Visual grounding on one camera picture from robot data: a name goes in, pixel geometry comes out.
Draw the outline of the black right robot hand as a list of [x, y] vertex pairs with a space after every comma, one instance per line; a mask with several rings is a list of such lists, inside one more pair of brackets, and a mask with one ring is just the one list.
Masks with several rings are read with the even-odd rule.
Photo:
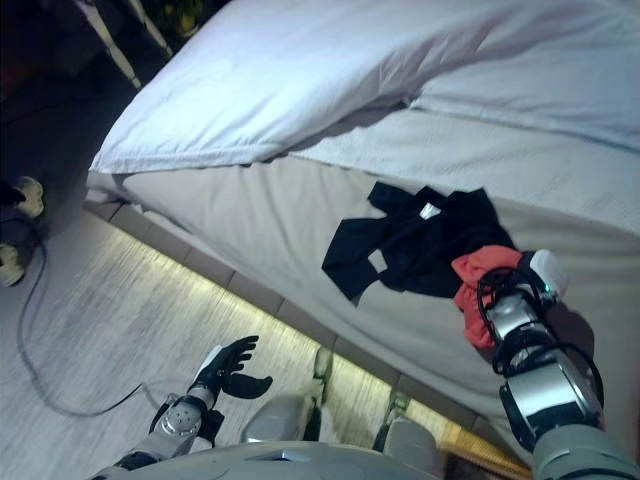
[[562, 298], [569, 286], [569, 275], [550, 250], [525, 251], [521, 264], [540, 280], [542, 288], [555, 298]]

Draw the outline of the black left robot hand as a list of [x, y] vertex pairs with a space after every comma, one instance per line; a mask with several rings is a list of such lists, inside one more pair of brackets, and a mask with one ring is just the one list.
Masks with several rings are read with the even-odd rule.
[[244, 363], [252, 358], [258, 340], [259, 337], [253, 335], [223, 347], [197, 374], [188, 391], [206, 390], [214, 400], [221, 392], [245, 400], [264, 395], [271, 387], [273, 378], [256, 378], [242, 373]]

